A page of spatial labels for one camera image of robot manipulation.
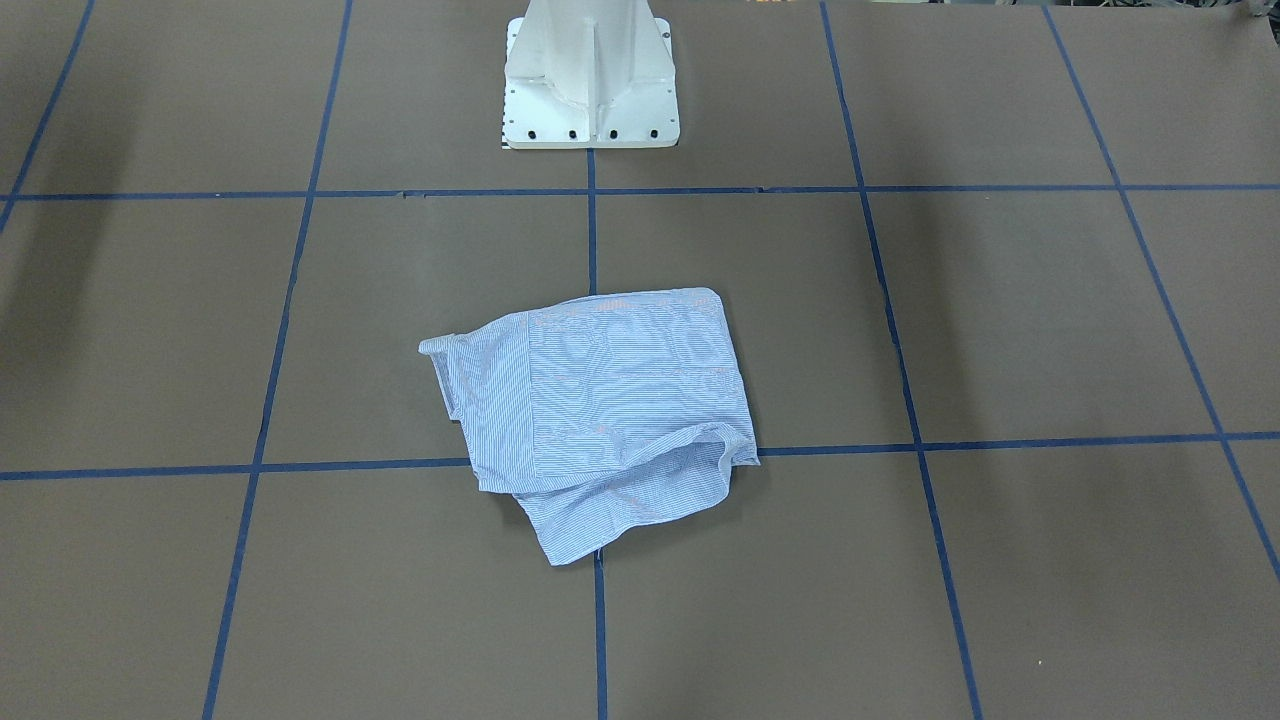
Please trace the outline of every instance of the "gray work surface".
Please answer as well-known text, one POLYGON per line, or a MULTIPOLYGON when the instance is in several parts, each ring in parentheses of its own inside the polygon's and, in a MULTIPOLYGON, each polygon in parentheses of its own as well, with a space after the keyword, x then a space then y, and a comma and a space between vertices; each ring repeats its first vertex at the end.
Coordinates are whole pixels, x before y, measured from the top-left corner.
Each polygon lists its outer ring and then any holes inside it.
POLYGON ((588 155, 522 0, 0 5, 0 717, 1276 717, 1266 23, 653 8, 588 155), (686 286, 763 466, 553 569, 416 343, 686 286))

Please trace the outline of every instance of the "blue tape line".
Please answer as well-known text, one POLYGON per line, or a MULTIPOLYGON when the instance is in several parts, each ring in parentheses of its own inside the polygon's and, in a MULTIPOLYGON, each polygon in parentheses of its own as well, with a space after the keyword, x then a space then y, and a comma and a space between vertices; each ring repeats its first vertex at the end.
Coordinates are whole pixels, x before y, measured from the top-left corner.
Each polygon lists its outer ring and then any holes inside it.
POLYGON ((1160 301, 1164 304, 1165 313, 1169 315, 1169 323, 1174 328, 1174 334, 1178 336, 1178 345, 1183 348, 1183 357, 1185 357, 1187 366, 1190 369, 1192 378, 1196 380, 1196 387, 1199 389, 1201 400, 1204 402, 1204 410, 1208 411, 1210 420, 1213 423, 1216 438, 1222 446, 1222 454, 1226 455, 1226 462, 1231 468, 1231 475, 1235 478, 1235 484, 1240 491, 1240 497, 1244 500, 1244 506, 1248 509, 1249 518, 1253 520, 1253 528, 1257 530, 1258 539, 1262 542, 1262 550, 1266 552, 1267 560, 1271 562, 1271 571, 1275 574, 1276 580, 1280 580, 1280 557, 1276 556, 1275 546, 1271 543, 1267 528, 1262 523, 1262 515, 1258 512, 1258 507, 1253 502, 1253 493, 1249 492, 1249 486, 1244 480, 1244 474, 1240 471, 1240 466, 1235 461, 1235 452, 1231 451, 1231 443, 1222 427, 1222 420, 1219 418, 1217 409, 1213 407, 1213 400, 1208 395, 1208 387, 1204 384, 1204 378, 1201 375, 1199 365, 1197 365, 1196 356, 1192 354, 1190 343, 1187 341, 1187 334, 1183 332, 1183 324, 1178 320, 1178 313, 1174 311, 1174 302, 1170 300, 1169 292, 1165 290, 1165 282, 1161 279, 1160 269, 1156 266, 1156 259, 1152 256, 1151 249, 1147 246, 1147 238, 1142 232, 1142 225, 1138 223, 1138 215, 1133 210, 1133 204, 1129 202, 1129 193, 1125 191, 1124 183, 1120 182, 1120 173, 1116 170, 1111 150, 1107 147, 1107 141, 1102 137, 1102 128, 1098 127, 1098 120, 1093 115, 1089 100, 1084 96, 1084 87, 1080 85, 1080 78, 1075 72, 1075 65, 1071 63, 1071 55, 1066 51, 1066 44, 1062 42, 1062 36, 1057 31, 1057 24, 1053 22, 1052 13, 1048 12, 1047 6, 1042 6, 1041 12, 1044 15, 1044 22, 1048 23, 1050 32, 1053 35, 1053 42, 1057 44, 1057 51, 1062 56, 1062 63, 1066 65, 1066 73, 1071 78, 1071 86, 1075 87, 1075 95, 1080 100, 1084 115, 1089 119, 1089 127, 1093 128, 1093 137, 1098 141, 1098 149, 1102 151, 1102 158, 1106 160, 1107 169, 1111 172, 1111 179, 1115 182, 1115 191, 1120 193, 1120 201, 1124 204, 1125 215, 1128 215, 1129 224, 1133 227, 1133 233, 1138 240, 1138 247, 1142 250, 1142 256, 1147 261, 1147 269, 1151 272, 1151 279, 1156 284, 1156 291, 1160 293, 1160 301))
POLYGON ((586 275, 588 295, 598 292, 595 269, 595 149, 586 150, 586 275))
POLYGON ((867 195, 867 182, 863 176, 861 158, 858 152, 858 141, 854 136, 852 115, 849 111, 849 101, 845 97, 845 81, 840 72, 840 58, 836 54, 836 40, 831 32, 831 18, 827 13, 827 3, 819 3, 818 8, 822 12, 823 32, 827 36, 827 54, 831 58, 831 72, 836 81, 836 94, 840 97, 840 111, 845 120, 849 155, 854 164, 854 177, 858 181, 858 197, 861 201, 863 215, 867 220, 867 237, 870 242, 872 259, 876 263, 876 279, 879 282, 881 293, 884 296, 884 320, 888 325, 890 338, 893 342, 893 351, 897 354, 897 369, 902 379, 902 401, 906 405, 906 418, 911 427, 911 441, 915 450, 916 465, 920 470, 920 482, 924 488, 924 501, 929 509, 929 524, 933 527, 933 542, 938 552, 942 584, 947 593, 947 606, 951 609, 951 624, 955 630, 956 648, 960 652, 960 664, 964 669, 965 685, 969 691, 969 707, 973 711, 974 720, 982 720, 982 701, 978 697, 978 682, 974 676, 973 662, 969 657, 969 641, 965 635, 964 618, 960 614, 960 601, 956 597, 955 580, 951 574, 951 559, 947 553, 946 537, 942 532, 942 520, 938 515, 938 503, 933 493, 933 480, 929 477, 929 462, 920 437, 920 424, 915 413, 915 401, 911 398, 911 380, 906 372, 906 357, 902 354, 902 342, 897 332, 897 320, 893 315, 893 300, 888 290, 888 278, 884 274, 884 261, 881 256, 879 240, 876 234, 876 222, 872 218, 870 199, 867 195))
MULTIPOLYGON (((1280 430, 1257 430, 1226 433, 1231 442, 1280 441, 1280 430)), ((925 452, 965 452, 974 450, 1034 450, 1047 447, 1106 447, 1125 445, 1179 445, 1196 442, 1217 442, 1215 433, 1187 434, 1148 434, 1148 436, 1108 436, 1108 437, 1070 437, 1070 438, 1029 438, 1029 439, 988 439, 956 442, 923 442, 925 452)), ((896 452, 915 452, 915 445, 908 442, 870 445, 809 445, 760 447, 760 457, 791 457, 809 455, 879 455, 896 452)), ((184 475, 262 475, 278 473, 329 473, 339 470, 396 470, 466 468, 471 465, 467 457, 411 457, 396 460, 319 460, 303 462, 262 462, 259 465, 169 465, 151 468, 77 468, 65 470, 8 470, 0 471, 0 482, 20 480, 74 480, 74 479, 113 479, 113 478, 155 478, 184 475)))
POLYGON ((404 190, 317 190, 316 197, 490 197, 490 196, 557 196, 588 195, 577 187, 511 187, 511 188, 404 188, 404 190))
MULTIPOLYGON (((1276 191, 1270 183, 1190 183, 1190 184, 1125 184, 1125 190, 1143 192, 1254 192, 1276 191)), ((1111 192, 1115 184, 869 184, 873 195, 929 192, 1111 192)), ((315 197, 545 197, 595 195, 851 195, 858 186, 732 186, 732 187, 509 187, 509 188, 404 188, 404 190, 316 190, 315 197)), ((0 195, 0 202, 69 202, 128 200, 259 200, 306 197, 305 190, 264 190, 225 192, 46 192, 0 195)))
POLYGON ((787 457, 795 455, 874 455, 878 452, 915 452, 908 442, 884 445, 810 445, 796 447, 762 447, 760 457, 787 457))
POLYGON ((595 551, 595 715, 609 717, 609 670, 605 661, 604 550, 595 551))
POLYGON ((54 91, 49 94, 49 102, 45 102, 45 111, 40 115, 40 122, 36 123, 36 132, 31 136, 31 142, 27 145, 27 154, 18 168, 18 176, 13 179, 13 190, 9 191, 9 196, 4 201, 4 209, 0 210, 0 232, 4 232, 5 225, 9 224, 13 205, 18 193, 22 192, 22 184, 27 182, 27 173, 31 172, 31 164, 36 160, 36 151, 40 150, 40 141, 44 140, 45 131, 49 128, 49 119, 54 117, 54 106, 58 105, 58 99, 63 95, 63 87, 67 86, 67 77, 72 74, 72 65, 76 63, 76 55, 79 54, 79 46, 84 41, 84 31, 88 28, 88 18, 93 14, 93 3, 95 0, 88 0, 84 4, 84 13, 81 15, 79 26, 76 27, 76 37, 67 51, 63 69, 58 73, 58 82, 54 83, 54 91))
POLYGON ((1256 433, 1226 433, 1226 439, 1231 442, 1249 442, 1256 439, 1280 439, 1280 432, 1256 432, 1256 433))
POLYGON ((74 202, 91 200, 259 200, 306 197, 302 190, 228 191, 228 192, 49 192, 19 195, 19 202, 74 202))
POLYGON ((1165 436, 1119 436, 1119 437, 1073 437, 1037 439, 991 439, 960 442, 927 442, 928 452, 955 452, 968 450, 1033 450, 1038 447, 1106 447, 1116 445, 1175 445, 1192 442, 1216 442, 1212 433, 1165 434, 1165 436))
POLYGON ((247 475, 257 473, 330 473, 335 470, 397 470, 466 468, 468 457, 417 457, 403 460, 321 460, 311 462, 262 462, 259 465, 170 465, 155 468, 83 468, 69 470, 0 471, 0 482, 76 480, 113 478, 161 478, 184 475, 247 475))
MULTIPOLYGON (((320 164, 324 161, 324 145, 329 135, 329 119, 333 115, 333 102, 338 95, 338 78, 342 73, 342 58, 347 47, 347 31, 351 28, 352 0, 343 3, 342 28, 338 31, 338 49, 334 53, 333 73, 329 77, 329 94, 325 97, 324 115, 320 118, 320 135, 316 138, 315 158, 311 161, 311 179, 307 183, 306 204, 302 208, 302 220, 298 223, 298 240, 293 250, 293 264, 289 268, 289 284, 284 292, 284 309, 280 311, 280 328, 275 337, 275 355, 271 359, 271 374, 266 383, 266 398, 262 401, 262 424, 259 428, 257 443, 253 448, 253 464, 262 462, 266 452, 266 436, 271 425, 271 410, 275 404, 275 388, 284 360, 284 340, 289 332, 289 309, 293 302, 293 290, 298 282, 298 266, 302 263, 302 250, 307 241, 311 224, 311 209, 315 206, 316 186, 320 183, 320 164)), ((212 720, 214 706, 218 702, 218 684, 221 680, 223 657, 227 652, 227 638, 230 633, 232 614, 236 610, 236 593, 239 588, 239 574, 244 561, 244 544, 248 541, 250 524, 253 520, 253 498, 257 495, 259 474, 250 475, 244 492, 244 509, 241 514, 241 528, 236 541, 236 555, 232 559, 230 578, 227 582, 227 601, 223 603, 223 619, 218 630, 218 644, 214 648, 214 662, 209 671, 209 688, 205 693, 204 720, 212 720)))
POLYGON ((218 702, 218 684, 223 676, 223 662, 227 659, 227 638, 232 632, 232 611, 236 609, 236 594, 239 592, 239 574, 244 565, 244 547, 248 544, 248 525, 253 518, 253 501, 257 498, 257 473, 248 477, 244 488, 244 505, 241 509, 239 532, 236 533, 236 553, 232 555, 232 570, 227 580, 227 597, 223 600, 223 616, 218 623, 218 641, 214 644, 214 662, 209 671, 209 688, 205 691, 205 707, 201 717, 212 720, 214 705, 218 702))
POLYGON ((166 478, 182 475, 247 475, 252 471, 252 465, 177 465, 157 468, 86 468, 74 470, 9 470, 0 473, 0 482, 166 478))
POLYGON ((867 192, 1097 192, 1112 191, 1110 184, 872 184, 867 192))
POLYGON ((264 462, 268 473, 332 473, 337 470, 403 470, 420 468, 466 468, 468 457, 425 457, 415 460, 332 460, 319 462, 264 462))
POLYGON ((1158 191, 1158 192, 1220 192, 1220 191, 1256 191, 1280 190, 1280 183, 1202 183, 1202 184, 1126 184, 1125 190, 1158 191))

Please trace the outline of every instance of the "striped shirt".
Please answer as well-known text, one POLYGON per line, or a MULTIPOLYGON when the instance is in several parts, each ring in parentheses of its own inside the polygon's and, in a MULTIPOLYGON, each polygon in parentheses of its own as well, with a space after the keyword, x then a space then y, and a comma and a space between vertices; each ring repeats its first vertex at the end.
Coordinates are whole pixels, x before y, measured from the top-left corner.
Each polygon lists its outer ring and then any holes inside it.
POLYGON ((718 503, 759 465, 721 299, 607 295, 425 340, 485 492, 511 493, 552 565, 718 503))

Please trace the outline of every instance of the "blue tape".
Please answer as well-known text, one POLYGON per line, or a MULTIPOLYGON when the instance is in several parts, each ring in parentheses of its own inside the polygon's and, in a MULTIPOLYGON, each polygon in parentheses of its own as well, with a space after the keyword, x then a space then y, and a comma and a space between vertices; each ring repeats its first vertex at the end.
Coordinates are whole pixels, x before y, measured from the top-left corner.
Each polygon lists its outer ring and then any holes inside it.
POLYGON ((223 662, 227 659, 227 638, 232 632, 232 611, 236 609, 236 594, 239 592, 241 568, 244 565, 244 547, 248 544, 248 525, 253 518, 253 501, 257 498, 257 473, 248 477, 244 488, 244 505, 241 507, 239 530, 236 533, 236 552, 232 555, 232 571, 227 579, 227 597, 223 598, 223 616, 218 623, 218 639, 214 643, 214 662, 209 670, 209 687, 205 691, 205 707, 201 717, 212 720, 214 705, 218 702, 218 684, 223 676, 223 662))
POLYGON ((595 570, 595 714, 598 720, 609 717, 609 670, 605 655, 604 619, 604 550, 596 550, 595 570))
POLYGON ((9 224, 9 215, 13 214, 13 205, 17 201, 17 196, 22 192, 22 184, 27 182, 27 173, 31 172, 31 164, 36 160, 36 151, 40 150, 40 141, 45 137, 45 131, 49 128, 49 119, 54 117, 54 108, 58 105, 58 99, 63 95, 63 87, 67 86, 67 77, 72 74, 72 65, 76 64, 76 55, 79 54, 81 44, 84 41, 84 31, 88 28, 88 19, 93 14, 95 0, 88 0, 84 4, 84 13, 81 15, 81 22, 76 27, 76 37, 72 40, 72 46, 67 50, 67 59, 63 61, 63 69, 58 73, 58 82, 54 83, 54 91, 49 94, 49 102, 45 102, 45 111, 40 115, 40 122, 36 123, 36 132, 31 136, 31 142, 27 145, 27 154, 22 158, 22 165, 18 168, 18 176, 13 179, 13 190, 9 191, 9 196, 4 201, 4 209, 0 210, 0 232, 4 232, 6 224, 9 224))
POLYGON ((810 445, 796 447, 762 447, 760 457, 787 457, 796 455, 873 455, 882 452, 915 452, 908 442, 884 445, 810 445))
POLYGON ((1044 22, 1048 23, 1050 32, 1053 35, 1053 42, 1057 44, 1057 51, 1062 56, 1062 63, 1066 65, 1066 73, 1071 78, 1071 86, 1075 88, 1075 95, 1080 100, 1084 115, 1089 119, 1089 127, 1093 128, 1093 137, 1098 142, 1098 149, 1102 151, 1102 158, 1106 160, 1107 169, 1111 172, 1111 179, 1115 182, 1115 191, 1120 193, 1120 201, 1124 204, 1125 215, 1128 215, 1129 224, 1133 227, 1133 233, 1138 240, 1138 247, 1142 250, 1142 256, 1147 261, 1147 269, 1151 272, 1151 279, 1156 284, 1160 301, 1164 304, 1165 313, 1169 315, 1169 323, 1172 325, 1174 334, 1178 337, 1178 345, 1183 350, 1183 357, 1187 360, 1187 366, 1190 368, 1192 378, 1196 380, 1196 388, 1199 391, 1201 400, 1204 402, 1204 410, 1208 413, 1210 420, 1213 423, 1213 430, 1216 433, 1215 437, 1222 446, 1222 454, 1226 455, 1226 462, 1231 468, 1231 475, 1235 478, 1235 484, 1240 491, 1240 497, 1244 500, 1244 506, 1249 512, 1249 518, 1253 520, 1253 528, 1258 533, 1258 541, 1262 543, 1262 550, 1266 552, 1267 560, 1271 562, 1271 571, 1275 574, 1276 580, 1280 580, 1280 557, 1276 556, 1275 546, 1271 543, 1271 537, 1267 534, 1267 528, 1262 521, 1262 515, 1258 512, 1258 507, 1253 501, 1253 493, 1249 492, 1249 486, 1244 480, 1244 474, 1240 471, 1240 466, 1235 461, 1235 452, 1231 450, 1231 443, 1222 427, 1222 420, 1219 418, 1217 409, 1213 407, 1213 400, 1208 395, 1208 387, 1204 384, 1204 378, 1201 375, 1199 365, 1197 365, 1196 356, 1192 354, 1190 343, 1187 341, 1187 334, 1183 332, 1183 324, 1178 320, 1178 313, 1174 311, 1174 302, 1170 300, 1169 292, 1165 290, 1165 282, 1161 279, 1160 269, 1156 266, 1156 259, 1152 256, 1151 249, 1147 246, 1147 238, 1142 232, 1142 225, 1138 223, 1138 215, 1133 210, 1133 204, 1129 202, 1129 193, 1125 190, 1124 183, 1120 182, 1120 173, 1116 170, 1111 150, 1107 147, 1106 138, 1102 137, 1102 128, 1098 127, 1098 120, 1093 115, 1089 100, 1084 96, 1084 87, 1080 85, 1080 78, 1075 72, 1075 65, 1071 63, 1070 54, 1066 51, 1066 44, 1062 42, 1062 36, 1057 31, 1057 24, 1053 22, 1052 13, 1048 12, 1047 6, 1042 6, 1041 12, 1044 15, 1044 22))
POLYGON ((1117 437, 1071 437, 1037 439, 991 439, 960 442, 927 442, 928 452, 955 452, 969 450, 1029 450, 1037 447, 1106 447, 1115 445, 1171 445, 1190 442, 1217 442, 1212 433, 1164 434, 1164 436, 1117 436, 1117 437))
POLYGON ((19 202, 77 202, 92 200, 260 200, 306 197, 302 190, 227 191, 227 192, 49 192, 19 195, 19 202))
POLYGON ((316 197, 490 197, 588 195, 577 187, 317 190, 316 197))
MULTIPOLYGON (((262 462, 266 452, 266 436, 271 425, 271 410, 275 404, 275 388, 284 360, 284 340, 289 332, 289 309, 293 302, 293 290, 298 282, 298 266, 306 247, 307 229, 311 224, 311 209, 315 206, 316 186, 320 183, 320 164, 324 161, 324 145, 329 135, 329 119, 333 115, 333 102, 338 95, 338 78, 342 73, 342 59, 347 47, 347 32, 351 28, 352 0, 343 3, 342 28, 338 31, 338 49, 333 59, 333 73, 329 77, 329 92, 325 97, 324 115, 320 118, 320 135, 316 138, 315 158, 311 161, 311 179, 307 182, 306 204, 302 208, 302 220, 298 223, 298 240, 293 250, 293 264, 289 268, 289 284, 284 292, 284 307, 280 311, 280 327, 275 337, 275 354, 271 359, 271 374, 266 383, 266 398, 262 401, 262 424, 259 428, 257 443, 253 448, 253 464, 262 462)), ((241 514, 239 534, 236 541, 236 555, 232 559, 230 578, 227 582, 227 600, 223 603, 223 618, 218 630, 218 644, 214 648, 214 662, 209 671, 209 688, 205 692, 202 719, 212 720, 214 706, 218 702, 218 684, 221 680, 223 657, 227 652, 227 638, 230 633, 232 614, 236 610, 236 593, 239 588, 239 574, 244 561, 244 544, 248 541, 250 524, 253 520, 253 498, 257 495, 259 473, 250 475, 244 491, 244 509, 241 514)))
MULTIPOLYGON (((1280 441, 1280 430, 1257 430, 1245 433, 1226 433, 1231 442, 1280 441)), ((1125 445, 1179 445, 1197 442, 1217 442, 1215 433, 1187 434, 1148 434, 1148 436, 1103 436, 1069 438, 1029 438, 1029 439, 986 439, 956 442, 922 442, 925 452, 966 452, 974 450, 1034 450, 1048 447, 1106 447, 1125 445)), ((812 455, 883 455, 915 452, 915 445, 869 443, 869 445, 809 445, 762 447, 760 457, 794 457, 812 455)), ((154 478, 184 475, 262 475, 279 473, 330 473, 340 470, 396 470, 466 468, 471 465, 467 457, 412 457, 394 460, 319 460, 303 462, 262 462, 257 465, 169 465, 152 468, 83 468, 67 470, 8 470, 0 471, 0 482, 20 480, 74 480, 74 479, 113 479, 113 478, 154 478)))
POLYGON ((1112 191, 1110 184, 872 184, 867 192, 1097 192, 1112 191))
POLYGON ((1280 183, 1125 184, 1124 188, 1157 192, 1221 192, 1280 190, 1280 183))
MULTIPOLYGON (((590 195, 852 195, 865 190, 872 195, 931 192, 1111 192, 1115 184, 852 184, 813 186, 730 186, 730 187, 508 187, 508 188, 403 188, 403 190, 316 190, 315 197, 554 197, 590 195)), ((1125 184, 1143 192, 1258 192, 1277 191, 1271 183, 1189 183, 1125 184)), ((260 200, 307 197, 305 190, 201 191, 201 192, 47 192, 0 195, 0 202, 72 202, 128 200, 260 200)))
POLYGON ((1280 432, 1254 432, 1254 433, 1226 433, 1226 439, 1231 442, 1238 441, 1256 441, 1256 439, 1280 439, 1280 432))
POLYGON ((595 266, 595 150, 586 150, 586 277, 588 295, 598 292, 595 266))
POLYGON ((893 351, 897 354, 897 369, 902 379, 902 401, 906 405, 906 418, 911 427, 911 441, 915 450, 916 464, 920 470, 920 482, 924 488, 924 500, 929 509, 929 524, 933 527, 933 542, 938 552, 938 565, 942 571, 942 584, 946 588, 947 606, 951 610, 951 624, 955 630, 956 648, 960 652, 960 664, 964 670, 965 687, 969 691, 969 707, 974 720, 982 720, 982 701, 978 697, 978 682, 974 676, 973 662, 969 657, 969 641, 964 630, 964 619, 960 614, 960 602, 956 597, 955 582, 951 574, 951 559, 947 553, 946 537, 942 532, 942 520, 938 515, 938 505, 933 493, 933 480, 929 477, 929 462, 924 452, 924 443, 920 438, 920 424, 915 413, 915 401, 911 397, 911 380, 906 372, 906 357, 902 355, 902 343, 897 332, 897 320, 893 316, 893 300, 888 290, 888 278, 884 274, 884 263, 881 256, 879 241, 876 236, 876 222, 872 218, 870 199, 867 195, 867 182, 863 176, 861 158, 858 152, 858 141, 854 136, 854 120, 849 111, 849 101, 845 97, 845 81, 840 72, 840 58, 836 54, 836 41, 831 32, 831 17, 827 13, 827 3, 819 3, 822 12, 822 27, 827 37, 827 54, 831 58, 831 72, 836 81, 836 94, 840 99, 840 111, 845 120, 845 135, 849 141, 849 155, 854 164, 854 177, 859 187, 859 200, 863 206, 863 215, 867 220, 867 237, 870 242, 872 259, 876 263, 876 279, 879 282, 881 293, 884 296, 884 320, 888 325, 888 334, 893 342, 893 351))

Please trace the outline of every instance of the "wrinkled fabric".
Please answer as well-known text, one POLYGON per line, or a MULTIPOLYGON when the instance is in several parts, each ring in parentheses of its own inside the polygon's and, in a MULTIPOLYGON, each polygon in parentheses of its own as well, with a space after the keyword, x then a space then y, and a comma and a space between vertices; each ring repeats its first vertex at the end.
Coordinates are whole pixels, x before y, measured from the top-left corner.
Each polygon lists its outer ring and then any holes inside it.
POLYGON ((707 288, 571 300, 425 340, 485 492, 509 493, 552 565, 684 518, 759 465, 728 323, 707 288))

